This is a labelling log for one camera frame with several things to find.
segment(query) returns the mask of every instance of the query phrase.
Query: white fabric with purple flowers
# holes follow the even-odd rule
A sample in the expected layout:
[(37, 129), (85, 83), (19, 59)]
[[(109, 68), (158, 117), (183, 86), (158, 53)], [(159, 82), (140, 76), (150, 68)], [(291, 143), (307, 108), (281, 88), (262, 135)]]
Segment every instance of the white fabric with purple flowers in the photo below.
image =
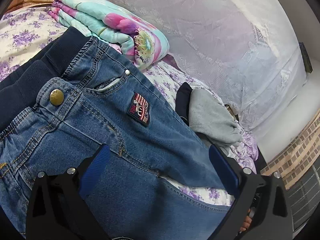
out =
[[(49, 10), (49, 7), (22, 8), (3, 16), (0, 21), (0, 42), (4, 48), (0, 51), (0, 82), (67, 30), (48, 15)], [(221, 98), (208, 86), (164, 61), (153, 63), (142, 72), (173, 109), (177, 90), (183, 82), (188, 82), (192, 88), (207, 89), (223, 104)], [(231, 146), (229, 157), (236, 159), (240, 166), (249, 167), (255, 172), (253, 161), (258, 158), (257, 145), (249, 133), (242, 127), (239, 126), (239, 128), (244, 140), (238, 148)], [(170, 178), (166, 180), (199, 201), (213, 205), (230, 206), (232, 204), (233, 196), (228, 195), (225, 190), (186, 187)]]

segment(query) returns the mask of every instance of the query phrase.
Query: front pocket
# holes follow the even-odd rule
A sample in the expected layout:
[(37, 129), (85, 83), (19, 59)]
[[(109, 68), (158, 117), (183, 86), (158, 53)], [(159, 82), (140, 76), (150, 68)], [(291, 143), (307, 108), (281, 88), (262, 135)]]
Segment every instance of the front pocket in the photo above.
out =
[(94, 88), (83, 88), (84, 93), (92, 94), (92, 95), (107, 95), (116, 89), (118, 89), (124, 81), (127, 79), (127, 77), (130, 75), (130, 73), (124, 72), (121, 77), (114, 77), (111, 78), (108, 81), (105, 81), (101, 83), (100, 85), (94, 87)]

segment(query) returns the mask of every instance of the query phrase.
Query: brass button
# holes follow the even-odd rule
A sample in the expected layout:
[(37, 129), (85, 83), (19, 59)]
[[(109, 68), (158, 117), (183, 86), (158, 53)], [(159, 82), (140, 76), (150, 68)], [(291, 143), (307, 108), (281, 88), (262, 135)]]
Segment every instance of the brass button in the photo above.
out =
[(62, 104), (64, 100), (64, 95), (63, 92), (59, 89), (55, 89), (51, 92), (50, 94), (50, 102), (54, 106), (59, 106)]

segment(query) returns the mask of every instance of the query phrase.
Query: floral blanket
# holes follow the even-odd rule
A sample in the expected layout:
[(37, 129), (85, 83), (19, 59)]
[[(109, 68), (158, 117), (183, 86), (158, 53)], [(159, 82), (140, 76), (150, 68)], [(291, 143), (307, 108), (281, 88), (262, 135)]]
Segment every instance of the floral blanket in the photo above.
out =
[[(6, 49), (0, 51), (0, 81), (66, 31), (65, 26), (48, 15), (49, 10), (50, 8), (22, 8), (3, 16), (0, 21), (0, 42)], [(188, 82), (192, 88), (209, 90), (212, 96), (223, 104), (221, 98), (201, 81), (164, 61), (153, 63), (142, 73), (161, 92), (173, 109), (177, 90), (183, 82)], [(258, 158), (256, 142), (242, 127), (239, 128), (244, 140), (239, 147), (231, 147), (229, 157), (236, 159), (240, 166), (255, 171), (253, 161)], [(230, 206), (233, 201), (233, 197), (222, 189), (186, 187), (169, 178), (165, 179), (185, 194), (208, 204)]]
[(156, 27), (106, 0), (55, 0), (49, 14), (84, 36), (119, 44), (121, 52), (140, 69), (169, 52), (167, 38)]

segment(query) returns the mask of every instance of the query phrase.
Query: bed sheet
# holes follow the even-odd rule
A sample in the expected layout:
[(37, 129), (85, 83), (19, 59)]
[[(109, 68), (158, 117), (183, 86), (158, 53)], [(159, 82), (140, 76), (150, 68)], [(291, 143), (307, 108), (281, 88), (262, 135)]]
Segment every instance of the bed sheet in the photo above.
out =
[(261, 138), (306, 81), (277, 0), (109, 0), (161, 30), (179, 68), (205, 82)]
[[(49, 9), (23, 8), (3, 16), (0, 21), (0, 42), (7, 49), (0, 52), (0, 81), (66, 31), (66, 27), (47, 14)], [(223, 104), (221, 98), (204, 83), (164, 61), (154, 63), (143, 70), (143, 74), (161, 92), (173, 109), (176, 92), (183, 82), (188, 82), (192, 88), (209, 90), (212, 96)], [(231, 147), (229, 157), (236, 159), (242, 167), (249, 167), (255, 172), (253, 161), (258, 157), (257, 145), (250, 133), (247, 133), (240, 125), (239, 129), (244, 141), (238, 148)], [(191, 188), (169, 178), (166, 179), (185, 194), (208, 204), (230, 206), (233, 201), (233, 197), (225, 190)]]

